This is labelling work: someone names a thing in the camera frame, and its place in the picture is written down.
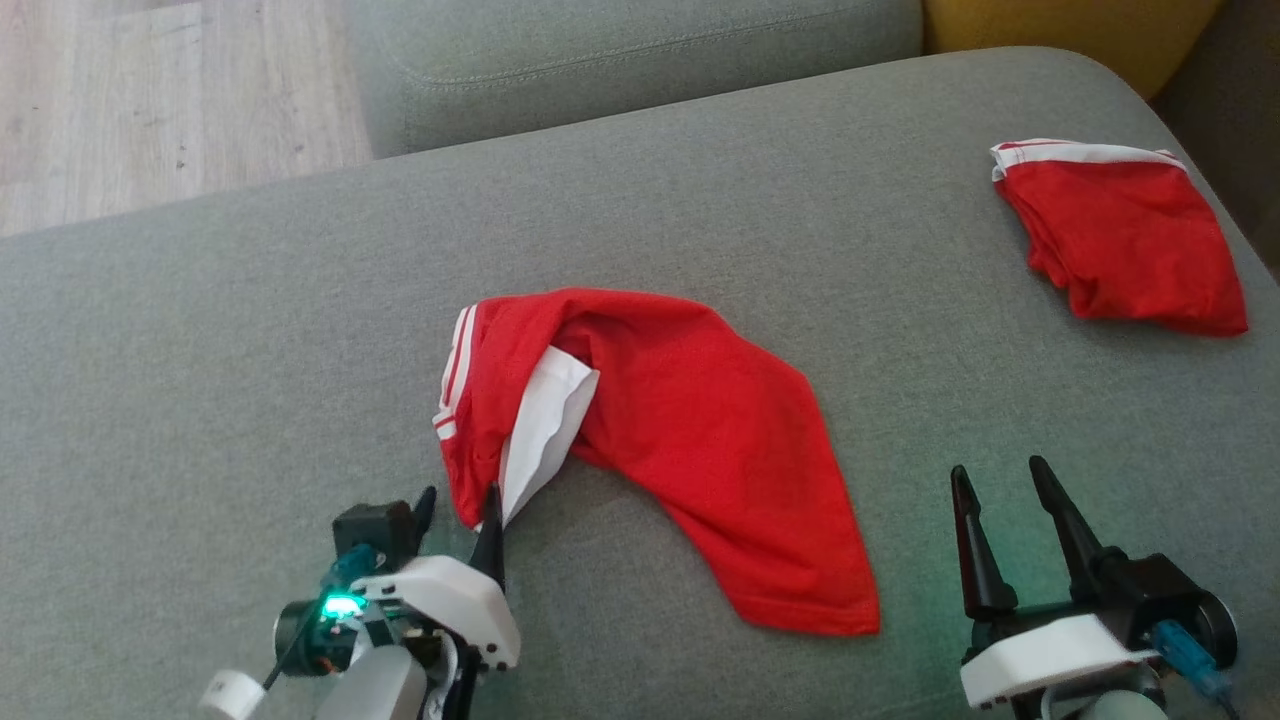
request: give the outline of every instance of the black cable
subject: black cable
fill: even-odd
[[[328,594],[329,594],[328,591],[321,592],[320,594],[316,596],[314,601],[311,601],[311,605],[307,607],[306,614],[302,615],[302,619],[298,623],[298,630],[293,633],[293,639],[289,641],[289,647],[287,647],[284,652],[282,652],[280,656],[275,659],[275,666],[271,667],[271,671],[268,673],[266,679],[262,680],[262,692],[271,689],[271,685],[274,685],[275,680],[279,679],[280,670],[284,667],[284,661],[288,660],[291,655],[293,655],[294,650],[297,650],[298,642],[302,641],[302,634],[307,632],[308,626],[311,626],[311,620],[315,618],[316,612],[320,612],[320,605],[324,603]]]

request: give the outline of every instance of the wooden floor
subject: wooden floor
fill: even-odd
[[[371,159],[340,0],[0,0],[0,236]]]

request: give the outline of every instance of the grey upholstery fabric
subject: grey upholstery fabric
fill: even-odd
[[[1244,716],[1275,716],[1280,290],[1224,214],[1251,333],[1074,319],[989,182],[988,146],[1037,136],[1178,151],[1100,65],[987,50],[4,241],[3,715],[193,716],[216,669],[261,676],[333,515],[443,483],[457,309],[581,284],[707,302],[808,374],[884,628],[745,625],[652,498],[571,461],[509,528],[524,653],[475,717],[969,716],[947,471],[1023,601],[1059,600],[1033,452],[1105,542],[1226,600]],[[429,550],[463,555],[448,507]],[[285,682],[261,717],[326,688]]]
[[[347,0],[383,158],[918,55],[919,0]]]

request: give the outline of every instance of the blue cable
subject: blue cable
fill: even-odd
[[[1165,659],[1165,662],[1187,678],[1197,694],[1207,698],[1226,711],[1233,720],[1239,719],[1231,705],[1231,680],[1217,669],[1217,662],[1207,650],[1176,620],[1161,620],[1151,632],[1151,647]]]

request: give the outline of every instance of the green led light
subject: green led light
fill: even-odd
[[[362,597],[356,597],[353,594],[330,594],[325,598],[324,606],[320,607],[320,615],[334,620],[342,620],[361,612],[365,610],[366,605],[369,605],[369,601]]]

